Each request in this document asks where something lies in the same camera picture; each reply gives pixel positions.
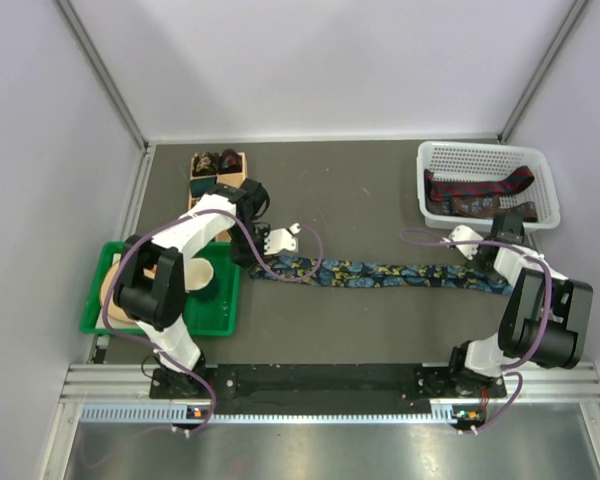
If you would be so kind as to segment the blue floral tie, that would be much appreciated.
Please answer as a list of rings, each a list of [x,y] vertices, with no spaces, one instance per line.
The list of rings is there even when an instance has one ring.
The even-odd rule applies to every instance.
[[[344,289],[425,287],[505,296],[513,292],[504,280],[492,280],[480,271],[456,264],[395,265],[280,255],[268,259],[265,266],[254,265],[248,275],[253,280],[299,279],[303,285]]]

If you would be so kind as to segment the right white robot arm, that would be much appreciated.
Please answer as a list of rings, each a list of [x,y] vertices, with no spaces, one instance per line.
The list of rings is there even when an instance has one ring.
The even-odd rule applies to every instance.
[[[513,288],[497,332],[452,350],[446,380],[458,395],[487,390],[528,362],[572,369],[582,358],[593,288],[557,272],[524,240],[516,214],[496,215],[485,237],[465,225],[448,237],[469,266]]]

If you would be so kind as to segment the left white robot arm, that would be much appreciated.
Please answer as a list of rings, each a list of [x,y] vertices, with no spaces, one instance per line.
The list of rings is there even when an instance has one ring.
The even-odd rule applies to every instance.
[[[246,179],[239,187],[216,184],[178,219],[125,241],[102,315],[106,317],[115,305],[136,322],[145,334],[143,341],[185,396],[213,394],[204,355],[183,317],[187,296],[204,280],[201,269],[191,262],[227,231],[234,264],[249,268],[262,263],[269,234],[259,231],[256,223],[269,204],[269,194],[258,181]]]

